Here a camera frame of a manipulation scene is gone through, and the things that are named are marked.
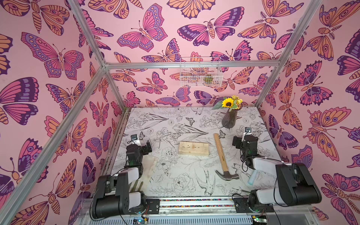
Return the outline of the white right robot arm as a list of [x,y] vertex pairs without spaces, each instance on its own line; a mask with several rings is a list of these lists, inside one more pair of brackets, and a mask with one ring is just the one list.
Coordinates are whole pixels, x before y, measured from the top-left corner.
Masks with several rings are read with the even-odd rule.
[[264,172],[275,177],[273,188],[252,190],[248,197],[249,208],[258,211],[267,205],[282,207],[320,203],[322,195],[308,168],[303,163],[271,159],[258,154],[258,138],[234,136],[232,146],[241,151],[241,161],[254,173]]

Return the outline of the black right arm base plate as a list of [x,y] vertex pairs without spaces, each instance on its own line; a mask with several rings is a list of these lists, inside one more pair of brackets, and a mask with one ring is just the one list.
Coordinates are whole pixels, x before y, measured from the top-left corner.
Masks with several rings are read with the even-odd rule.
[[236,196],[233,199],[235,211],[237,213],[271,213],[274,212],[274,208],[271,204],[258,203],[255,200],[249,200],[248,198]]

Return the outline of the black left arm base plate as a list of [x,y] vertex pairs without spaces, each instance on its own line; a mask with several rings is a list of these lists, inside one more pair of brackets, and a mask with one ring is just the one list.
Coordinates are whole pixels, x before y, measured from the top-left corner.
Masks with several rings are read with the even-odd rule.
[[150,214],[158,215],[160,210],[160,200],[159,199],[146,199],[143,203],[140,204],[138,214]]

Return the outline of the wooden handled claw hammer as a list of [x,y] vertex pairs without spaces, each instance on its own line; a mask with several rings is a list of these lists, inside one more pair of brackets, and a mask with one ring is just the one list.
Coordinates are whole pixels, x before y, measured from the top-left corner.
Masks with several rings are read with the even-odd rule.
[[239,175],[238,174],[231,174],[229,172],[228,166],[227,166],[227,162],[226,162],[226,158],[224,155],[224,151],[220,142],[220,138],[219,138],[219,134],[214,133],[214,140],[215,140],[215,144],[216,144],[216,148],[217,148],[217,152],[218,152],[218,156],[219,156],[219,160],[220,160],[220,164],[222,167],[223,172],[219,172],[218,170],[216,170],[216,174],[224,181],[231,181],[231,180],[238,180],[239,179]]

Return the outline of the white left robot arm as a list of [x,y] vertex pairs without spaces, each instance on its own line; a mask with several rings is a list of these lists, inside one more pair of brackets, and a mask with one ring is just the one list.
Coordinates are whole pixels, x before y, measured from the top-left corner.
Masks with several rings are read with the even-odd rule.
[[127,146],[124,169],[99,177],[90,206],[92,220],[143,214],[147,210],[145,194],[142,191],[130,192],[130,185],[142,177],[143,157],[151,152],[150,141],[144,146],[130,144]]

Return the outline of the small wooden nail block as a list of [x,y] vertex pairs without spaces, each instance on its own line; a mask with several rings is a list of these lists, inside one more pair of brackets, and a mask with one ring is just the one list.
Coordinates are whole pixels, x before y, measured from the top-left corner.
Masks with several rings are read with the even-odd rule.
[[209,144],[203,142],[186,142],[180,141],[178,153],[188,156],[209,156]]

